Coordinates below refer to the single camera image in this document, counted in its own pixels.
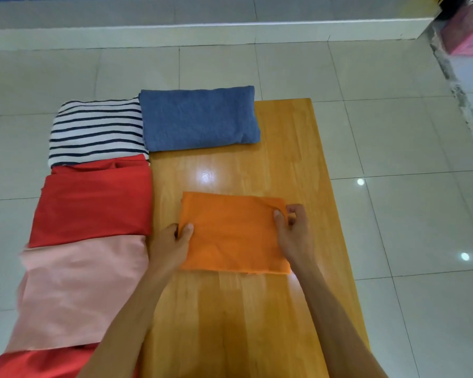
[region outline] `wooden table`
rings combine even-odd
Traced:
[[[177,222],[183,191],[303,203],[319,266],[368,344],[309,99],[255,103],[261,142],[155,153],[154,230]],[[294,274],[179,272],[158,303],[142,377],[328,377]]]

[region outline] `striped shirt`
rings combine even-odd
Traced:
[[[58,110],[49,140],[49,166],[144,154],[139,99],[69,101]]]

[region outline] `pink fabric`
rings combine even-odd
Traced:
[[[19,318],[6,352],[100,342],[144,274],[145,236],[25,249]]]

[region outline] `hand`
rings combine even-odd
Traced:
[[[302,204],[286,207],[289,216],[287,222],[283,214],[276,209],[273,213],[278,231],[278,245],[293,270],[297,267],[315,265],[314,239],[310,233],[307,212]]]
[[[193,235],[193,224],[188,224],[176,239],[178,225],[170,224],[153,240],[149,252],[149,269],[156,273],[171,274],[175,272],[188,255],[189,240]]]

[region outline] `folded blue towel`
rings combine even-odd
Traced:
[[[215,90],[142,90],[144,142],[149,151],[218,147],[261,140],[254,86]]]

